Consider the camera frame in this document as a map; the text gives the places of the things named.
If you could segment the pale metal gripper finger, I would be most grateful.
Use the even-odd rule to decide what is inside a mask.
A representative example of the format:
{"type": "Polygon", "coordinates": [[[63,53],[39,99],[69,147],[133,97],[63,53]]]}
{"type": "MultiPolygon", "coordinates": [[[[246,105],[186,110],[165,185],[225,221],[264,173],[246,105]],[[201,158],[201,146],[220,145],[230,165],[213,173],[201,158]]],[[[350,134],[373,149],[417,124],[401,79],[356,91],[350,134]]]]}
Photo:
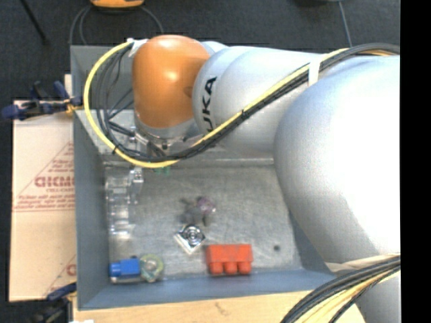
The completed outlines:
{"type": "Polygon", "coordinates": [[[125,180],[108,177],[104,189],[109,234],[112,236],[130,236],[129,195],[125,180]]]}
{"type": "Polygon", "coordinates": [[[129,172],[129,198],[132,204],[137,204],[139,195],[145,182],[143,170],[140,167],[134,167],[129,172]]]}

